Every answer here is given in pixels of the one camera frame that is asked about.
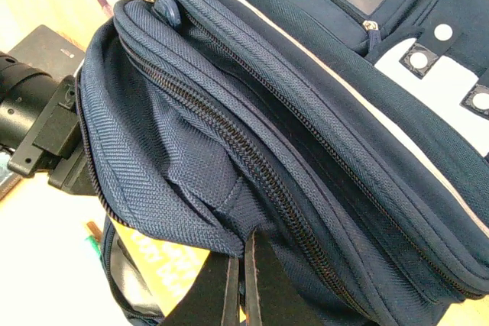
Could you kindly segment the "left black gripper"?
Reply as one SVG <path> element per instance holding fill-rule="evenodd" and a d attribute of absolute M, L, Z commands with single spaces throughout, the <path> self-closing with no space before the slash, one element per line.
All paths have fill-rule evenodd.
<path fill-rule="evenodd" d="M 1 185 L 46 173 L 70 195 L 94 193 L 76 110 L 73 76 L 56 80 L 1 55 Z"/>

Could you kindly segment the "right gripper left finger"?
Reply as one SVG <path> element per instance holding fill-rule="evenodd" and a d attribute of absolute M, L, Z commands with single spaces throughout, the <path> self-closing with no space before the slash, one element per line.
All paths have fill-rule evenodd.
<path fill-rule="evenodd" d="M 225 294 L 221 326 L 240 325 L 239 259 L 229 258 L 225 277 Z"/>

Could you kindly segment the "navy blue student backpack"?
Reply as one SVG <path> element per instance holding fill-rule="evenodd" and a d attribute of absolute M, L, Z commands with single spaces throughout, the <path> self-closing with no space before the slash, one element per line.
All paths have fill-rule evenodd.
<path fill-rule="evenodd" d="M 76 84 L 107 220 L 256 232 L 263 324 L 487 296 L 488 0 L 121 0 Z"/>

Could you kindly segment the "orange treehouse book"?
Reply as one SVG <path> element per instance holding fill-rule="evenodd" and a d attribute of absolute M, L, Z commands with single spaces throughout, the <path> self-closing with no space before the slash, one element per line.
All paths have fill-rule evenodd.
<path fill-rule="evenodd" d="M 113 297 L 125 310 L 168 315 L 196 281 L 208 250 L 157 240 L 109 219 L 87 222 L 89 241 L 102 263 Z"/>

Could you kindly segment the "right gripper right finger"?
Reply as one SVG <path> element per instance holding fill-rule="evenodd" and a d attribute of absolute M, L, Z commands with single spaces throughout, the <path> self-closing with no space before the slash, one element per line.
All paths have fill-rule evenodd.
<path fill-rule="evenodd" d="M 253 232 L 245 244 L 244 279 L 245 279 L 245 313 L 247 325 L 262 326 L 260 295 L 257 281 L 257 261 L 255 256 L 256 232 Z"/>

